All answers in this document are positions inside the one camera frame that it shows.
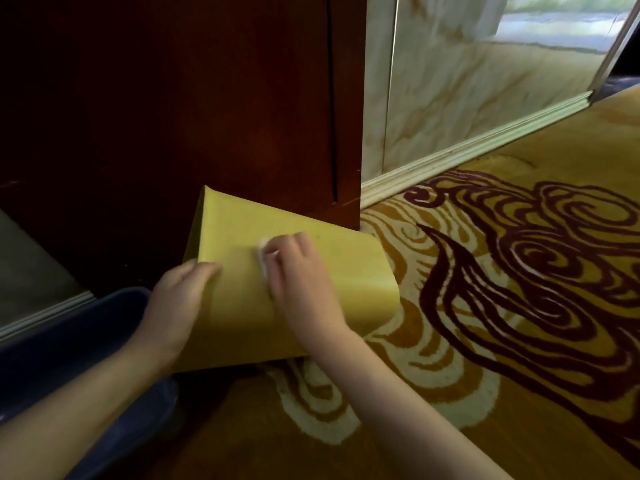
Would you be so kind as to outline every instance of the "white baseboard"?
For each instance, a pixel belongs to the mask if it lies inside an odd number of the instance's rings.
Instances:
[[[591,92],[585,92],[364,182],[361,187],[360,208],[366,209],[427,178],[434,177],[587,108]]]
[[[69,313],[71,310],[75,310],[80,306],[86,305],[94,299],[95,297],[91,292],[84,291],[69,299],[61,301],[60,303],[45,308],[44,310],[20,318],[15,322],[5,325],[4,327],[0,327],[0,342],[11,339],[30,328],[43,324],[44,322],[61,317],[62,315]]]

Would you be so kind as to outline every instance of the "hand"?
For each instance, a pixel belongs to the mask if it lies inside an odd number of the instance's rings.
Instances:
[[[147,361],[155,360],[160,372],[167,370],[191,334],[204,286],[220,269],[219,263],[192,259],[164,273],[125,348],[142,353]]]
[[[315,356],[348,331],[331,277],[309,236],[279,235],[262,250],[269,287],[300,345]]]

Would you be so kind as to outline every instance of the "person's left arm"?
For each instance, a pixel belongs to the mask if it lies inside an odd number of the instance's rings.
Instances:
[[[0,472],[6,480],[66,476],[118,416],[170,370],[220,266],[189,261],[164,274],[140,326],[107,359],[0,428]]]

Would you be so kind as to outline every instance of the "yellow carpet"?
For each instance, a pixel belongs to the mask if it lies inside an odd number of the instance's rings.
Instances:
[[[368,337],[514,478],[640,478],[640,86],[362,214],[402,310]],[[185,374],[104,478],[390,479],[310,360]]]

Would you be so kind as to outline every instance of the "yellow bin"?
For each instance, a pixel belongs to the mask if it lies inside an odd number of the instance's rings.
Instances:
[[[220,261],[177,371],[305,355],[269,297],[258,243],[306,231],[332,277],[349,326],[367,334],[396,313],[399,291],[378,240],[204,187],[185,259]]]

